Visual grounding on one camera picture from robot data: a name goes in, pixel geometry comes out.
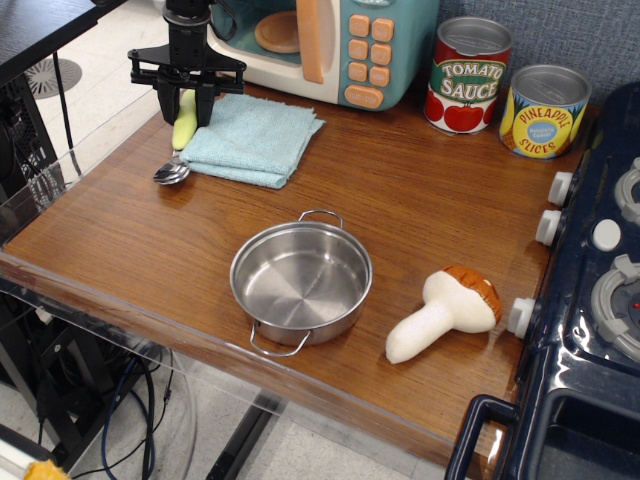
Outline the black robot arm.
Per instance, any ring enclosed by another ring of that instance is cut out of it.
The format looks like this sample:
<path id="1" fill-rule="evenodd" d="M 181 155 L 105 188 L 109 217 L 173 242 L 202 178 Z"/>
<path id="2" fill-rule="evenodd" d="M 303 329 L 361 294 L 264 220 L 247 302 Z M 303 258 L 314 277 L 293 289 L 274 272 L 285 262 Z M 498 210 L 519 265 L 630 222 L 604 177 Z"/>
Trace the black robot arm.
<path id="1" fill-rule="evenodd" d="M 209 124 L 216 98 L 244 92 L 246 63 L 214 51 L 208 43 L 211 1 L 167 1 L 166 45 L 132 49 L 130 78 L 152 87 L 164 120 L 172 125 L 179 113 L 180 92 L 195 94 L 197 125 Z"/>

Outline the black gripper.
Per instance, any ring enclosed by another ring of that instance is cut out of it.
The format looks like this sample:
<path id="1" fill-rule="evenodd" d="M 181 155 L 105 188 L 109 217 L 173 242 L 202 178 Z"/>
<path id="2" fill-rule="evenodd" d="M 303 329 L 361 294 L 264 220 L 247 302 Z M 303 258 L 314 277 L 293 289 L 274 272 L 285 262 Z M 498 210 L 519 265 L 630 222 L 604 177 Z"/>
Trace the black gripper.
<path id="1" fill-rule="evenodd" d="M 199 127 L 209 125 L 215 94 L 242 94 L 246 64 L 214 51 L 208 43 L 209 9 L 164 9 L 168 43 L 132 49 L 131 81 L 156 88 L 165 122 L 177 119 L 180 88 L 196 89 Z"/>

